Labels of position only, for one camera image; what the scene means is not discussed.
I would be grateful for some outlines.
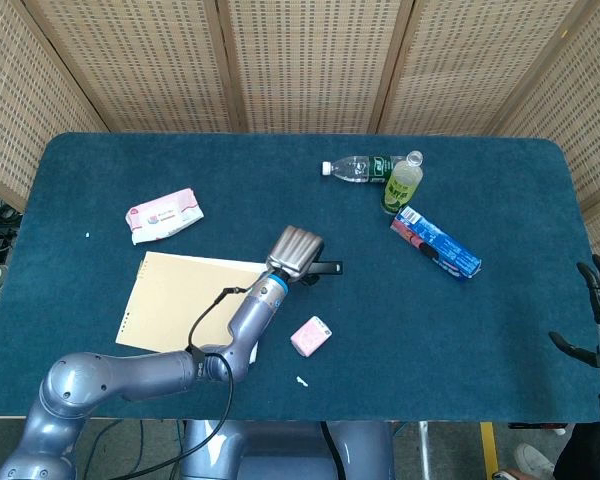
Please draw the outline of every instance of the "notebook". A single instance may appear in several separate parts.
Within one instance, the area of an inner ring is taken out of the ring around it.
[[[262,263],[147,252],[116,343],[154,352],[182,350],[191,325],[223,288],[247,288],[265,270]],[[196,328],[193,343],[228,345],[227,325],[245,295],[227,295]]]

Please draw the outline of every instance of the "blue felt tablecloth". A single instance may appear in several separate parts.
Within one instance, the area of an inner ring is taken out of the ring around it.
[[[323,160],[414,149],[425,175],[412,206],[483,259],[465,283],[389,230],[382,186],[320,176]],[[133,246],[127,209],[189,186],[205,218]],[[147,250],[261,262],[288,224],[321,235],[322,258],[343,260],[345,274],[292,287],[237,387],[232,418],[597,418],[600,375],[547,337],[557,329],[596,341],[575,269],[590,249],[553,143],[73,133],[46,149],[0,297],[0,415],[26,414],[65,353],[141,353],[114,339]],[[334,335],[307,359],[289,336],[312,315]],[[217,418],[225,396],[226,386],[201,383],[168,398],[114,400],[96,415]]]

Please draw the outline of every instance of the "toothpaste box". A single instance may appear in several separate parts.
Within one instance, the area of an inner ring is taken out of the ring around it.
[[[396,215],[391,230],[459,280],[480,271],[482,260],[411,207]]]

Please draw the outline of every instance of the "wet wipes package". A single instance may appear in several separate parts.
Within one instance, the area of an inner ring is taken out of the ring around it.
[[[482,260],[411,207],[396,215],[391,230],[460,280],[480,271]]]
[[[193,190],[185,188],[130,208],[125,220],[135,245],[170,237],[202,217]]]

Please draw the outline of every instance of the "white bottle cap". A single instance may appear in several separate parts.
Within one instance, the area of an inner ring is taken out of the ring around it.
[[[409,155],[407,155],[407,163],[412,167],[418,167],[422,165],[422,152],[418,150],[409,152]]]

